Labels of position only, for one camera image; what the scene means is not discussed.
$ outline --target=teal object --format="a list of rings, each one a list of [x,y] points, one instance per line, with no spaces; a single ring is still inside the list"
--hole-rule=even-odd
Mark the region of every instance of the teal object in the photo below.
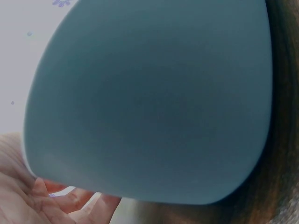
[[[256,165],[271,99],[264,1],[81,0],[36,71],[28,168],[115,196],[213,203]]]

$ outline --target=purple flower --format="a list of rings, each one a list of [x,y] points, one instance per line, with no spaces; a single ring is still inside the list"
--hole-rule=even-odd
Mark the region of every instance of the purple flower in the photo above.
[[[52,3],[52,5],[54,5],[54,6],[58,5],[58,7],[63,7],[64,5],[69,6],[70,5],[70,1],[71,0],[54,0],[54,2]]]

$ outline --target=skin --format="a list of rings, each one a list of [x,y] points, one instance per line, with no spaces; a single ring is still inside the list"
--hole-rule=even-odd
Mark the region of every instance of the skin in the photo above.
[[[120,198],[75,188],[50,197],[67,186],[34,178],[21,154],[19,133],[0,135],[1,224],[109,224]]]

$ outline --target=white wall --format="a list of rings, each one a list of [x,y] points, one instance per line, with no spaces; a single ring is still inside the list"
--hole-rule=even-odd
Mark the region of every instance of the white wall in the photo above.
[[[0,4],[0,134],[22,130],[38,62],[57,26],[77,2],[70,0],[70,5],[59,7],[52,5],[54,1],[4,0]]]

